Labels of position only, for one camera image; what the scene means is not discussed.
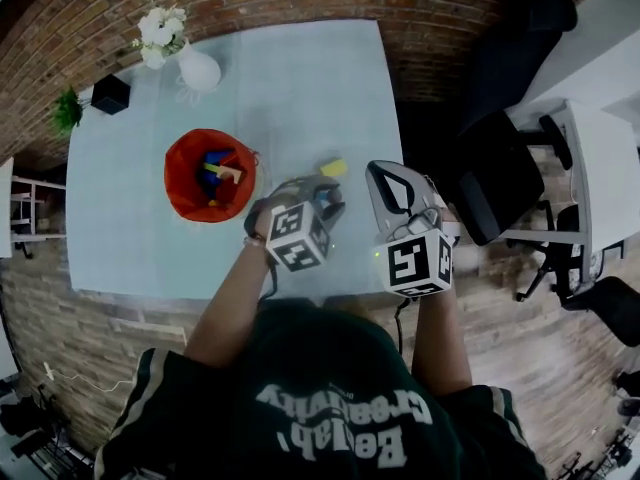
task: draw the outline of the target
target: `brick wall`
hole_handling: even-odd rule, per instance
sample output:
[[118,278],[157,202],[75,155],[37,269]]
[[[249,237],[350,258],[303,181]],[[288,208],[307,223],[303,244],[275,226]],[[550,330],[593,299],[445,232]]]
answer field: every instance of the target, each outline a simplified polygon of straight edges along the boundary
[[[440,100],[455,91],[472,40],[499,19],[501,0],[155,0],[188,12],[192,40],[274,23],[378,20],[396,97]],[[61,88],[81,90],[138,62],[128,49],[149,0],[32,0],[0,42],[0,160],[44,169],[64,162],[52,133]]]

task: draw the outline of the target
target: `blue block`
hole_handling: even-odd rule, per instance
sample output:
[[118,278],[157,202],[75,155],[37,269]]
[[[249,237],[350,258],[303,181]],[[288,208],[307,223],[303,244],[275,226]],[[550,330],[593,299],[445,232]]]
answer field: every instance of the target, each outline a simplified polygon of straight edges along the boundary
[[212,187],[217,187],[222,183],[222,180],[218,178],[215,172],[202,169],[202,182]]
[[209,151],[204,154],[205,164],[220,164],[221,160],[233,153],[232,150],[226,149],[224,151]]

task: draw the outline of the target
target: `wristband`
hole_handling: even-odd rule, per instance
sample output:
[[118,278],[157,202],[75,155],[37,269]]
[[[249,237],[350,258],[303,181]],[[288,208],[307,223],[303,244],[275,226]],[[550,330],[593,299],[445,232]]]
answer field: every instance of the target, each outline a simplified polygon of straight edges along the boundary
[[266,246],[266,242],[263,238],[259,236],[245,236],[243,240],[244,245],[253,245],[254,247],[260,247],[264,249]]

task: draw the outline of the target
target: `white flower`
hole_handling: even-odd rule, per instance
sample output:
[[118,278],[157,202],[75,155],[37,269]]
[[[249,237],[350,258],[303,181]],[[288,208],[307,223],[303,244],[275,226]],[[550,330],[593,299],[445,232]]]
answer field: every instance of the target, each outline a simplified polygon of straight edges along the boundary
[[154,7],[149,11],[147,17],[160,25],[160,22],[167,18],[167,11],[162,7]]
[[184,30],[184,25],[178,18],[169,18],[164,22],[164,28],[171,31],[171,33],[175,34],[177,32],[182,32]]
[[156,32],[160,28],[160,22],[151,18],[150,16],[144,16],[140,19],[138,28],[140,29],[140,33],[142,35],[142,42],[152,43]]
[[151,42],[160,46],[167,46],[173,39],[173,32],[166,27],[156,29]]
[[166,62],[162,50],[158,47],[144,46],[141,50],[142,59],[151,69],[160,69]]
[[173,8],[169,9],[169,17],[176,18],[180,21],[185,21],[187,19],[187,13],[184,12],[184,9]]

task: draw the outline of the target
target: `green plant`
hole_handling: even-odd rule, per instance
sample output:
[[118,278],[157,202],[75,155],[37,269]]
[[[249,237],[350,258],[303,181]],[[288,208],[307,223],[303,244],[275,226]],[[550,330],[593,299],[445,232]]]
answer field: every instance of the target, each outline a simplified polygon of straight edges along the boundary
[[56,111],[53,114],[53,123],[61,137],[68,137],[73,127],[80,124],[82,110],[86,106],[78,98],[78,94],[69,87],[56,100]]

